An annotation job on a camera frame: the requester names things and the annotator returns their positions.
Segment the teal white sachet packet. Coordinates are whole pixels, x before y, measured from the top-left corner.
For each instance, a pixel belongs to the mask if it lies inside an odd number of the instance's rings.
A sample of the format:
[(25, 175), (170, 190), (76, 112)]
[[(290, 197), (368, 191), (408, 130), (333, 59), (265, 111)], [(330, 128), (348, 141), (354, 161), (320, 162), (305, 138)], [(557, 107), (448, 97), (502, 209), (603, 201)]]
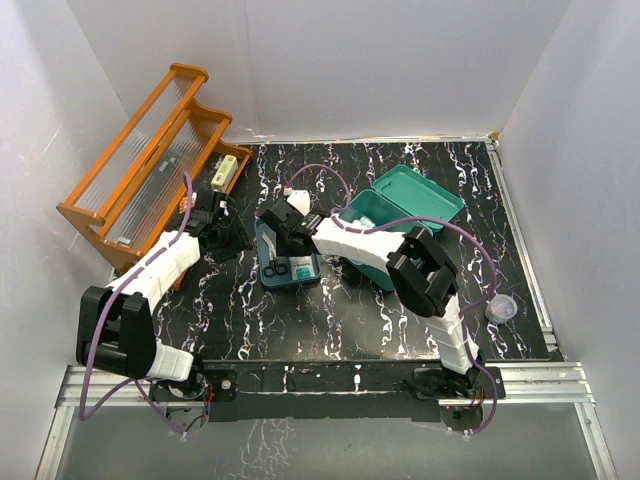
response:
[(293, 280), (307, 280), (315, 276), (315, 267), (312, 256), (291, 257), (289, 259)]

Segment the teal medicine kit box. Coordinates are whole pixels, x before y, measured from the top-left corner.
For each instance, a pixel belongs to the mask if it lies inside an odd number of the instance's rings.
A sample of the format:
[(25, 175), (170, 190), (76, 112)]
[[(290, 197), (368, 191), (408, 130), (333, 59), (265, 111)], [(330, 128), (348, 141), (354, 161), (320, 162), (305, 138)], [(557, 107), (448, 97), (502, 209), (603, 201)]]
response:
[(349, 206), (339, 213), (350, 223), (361, 216), (376, 226), (405, 217), (430, 217), (452, 221), (463, 201), (453, 193), (405, 165), (397, 165), (373, 182), (373, 186), (351, 196)]

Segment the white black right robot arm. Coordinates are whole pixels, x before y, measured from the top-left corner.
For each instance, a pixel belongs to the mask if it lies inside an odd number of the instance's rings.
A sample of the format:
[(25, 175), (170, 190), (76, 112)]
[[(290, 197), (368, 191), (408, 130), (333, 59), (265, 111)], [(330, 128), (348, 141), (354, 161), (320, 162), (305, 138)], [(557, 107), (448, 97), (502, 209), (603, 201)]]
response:
[(447, 369), (447, 388), (466, 397), (480, 387), (480, 349), (464, 323), (457, 269), (427, 229), (368, 231), (320, 211), (304, 214), (286, 200), (266, 209), (260, 219), (275, 232), (280, 256), (339, 256), (386, 272), (402, 305), (431, 331)]

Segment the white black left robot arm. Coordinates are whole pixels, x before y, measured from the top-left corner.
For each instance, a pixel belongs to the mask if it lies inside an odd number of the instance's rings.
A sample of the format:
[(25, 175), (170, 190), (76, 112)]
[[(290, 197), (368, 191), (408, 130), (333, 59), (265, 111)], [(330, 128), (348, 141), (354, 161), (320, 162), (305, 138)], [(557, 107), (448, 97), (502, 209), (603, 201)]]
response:
[(208, 190), (176, 214), (151, 250), (105, 287), (81, 297), (76, 361), (132, 379), (171, 381), (182, 397), (194, 399), (207, 376), (193, 366), (194, 355), (162, 343), (153, 327), (159, 301), (202, 256), (217, 263), (250, 248), (236, 202)]

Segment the dark teal divided tray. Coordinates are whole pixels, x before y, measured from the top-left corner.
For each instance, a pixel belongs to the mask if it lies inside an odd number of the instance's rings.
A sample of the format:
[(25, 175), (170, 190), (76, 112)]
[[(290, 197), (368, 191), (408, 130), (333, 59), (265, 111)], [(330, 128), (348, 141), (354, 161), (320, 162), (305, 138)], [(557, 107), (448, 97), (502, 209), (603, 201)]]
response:
[(314, 267), (315, 267), (315, 276), (312, 279), (307, 279), (307, 280), (293, 280), (292, 279), (292, 275), (291, 275), (291, 269), (290, 269), (290, 262), (289, 259), (291, 257), (283, 257), (283, 256), (278, 256), (278, 260), (281, 263), (284, 263), (287, 267), (288, 267), (288, 273), (283, 275), (283, 276), (275, 276), (273, 278), (266, 278), (262, 272), (263, 267), (267, 264), (268, 260), (269, 260), (269, 255), (268, 255), (268, 249), (266, 244), (264, 243), (264, 241), (261, 238), (261, 235), (263, 232), (266, 232), (269, 237), (272, 239), (272, 241), (275, 244), (276, 241), (276, 234), (273, 230), (271, 230), (262, 220), (257, 219), (254, 223), (254, 227), (255, 227), (255, 235), (256, 235), (256, 247), (257, 247), (257, 257), (258, 257), (258, 264), (259, 264), (259, 275), (260, 275), (260, 280), (262, 285), (268, 289), (268, 290), (276, 290), (276, 289), (282, 289), (282, 288), (287, 288), (287, 287), (292, 287), (292, 286), (297, 286), (297, 285), (305, 285), (305, 284), (312, 284), (312, 283), (316, 283), (320, 280), (321, 278), (321, 271), (320, 271), (320, 266), (319, 266), (319, 260), (318, 260), (318, 256), (316, 254), (312, 254), (310, 256), (313, 257), (313, 263), (314, 263)]

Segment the black handled scissors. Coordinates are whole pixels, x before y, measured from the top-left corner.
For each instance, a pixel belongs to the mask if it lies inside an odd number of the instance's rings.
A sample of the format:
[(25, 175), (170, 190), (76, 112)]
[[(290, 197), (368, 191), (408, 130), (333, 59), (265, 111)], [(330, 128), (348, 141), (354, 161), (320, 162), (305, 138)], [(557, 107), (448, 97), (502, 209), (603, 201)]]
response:
[(262, 240), (267, 246), (269, 260), (263, 267), (262, 272), (266, 278), (273, 278), (275, 276), (283, 276), (288, 273), (288, 267), (278, 260), (276, 246), (272, 239), (266, 232), (261, 235)]

